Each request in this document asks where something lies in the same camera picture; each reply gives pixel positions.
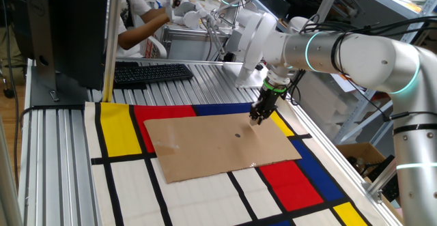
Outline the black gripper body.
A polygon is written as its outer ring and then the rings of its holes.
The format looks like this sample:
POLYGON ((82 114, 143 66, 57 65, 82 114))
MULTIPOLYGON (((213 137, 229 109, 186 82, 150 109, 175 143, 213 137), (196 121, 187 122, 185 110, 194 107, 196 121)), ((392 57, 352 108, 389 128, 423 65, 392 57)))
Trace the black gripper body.
POLYGON ((276 101, 286 92, 286 87, 271 87, 263 85, 259 91, 259 98, 251 105, 251 108, 256 108, 259 116, 269 116, 277 108, 276 101))

